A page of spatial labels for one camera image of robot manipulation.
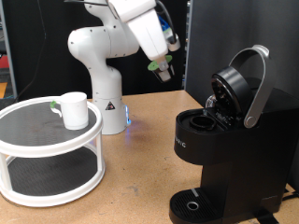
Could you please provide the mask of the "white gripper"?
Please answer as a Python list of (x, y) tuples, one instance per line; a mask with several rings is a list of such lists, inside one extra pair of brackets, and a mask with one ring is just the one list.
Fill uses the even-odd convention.
[(128, 21), (127, 24), (147, 57), (151, 61), (160, 60), (159, 69), (166, 71), (169, 65), (164, 56), (168, 52), (168, 47), (156, 11), (151, 9)]

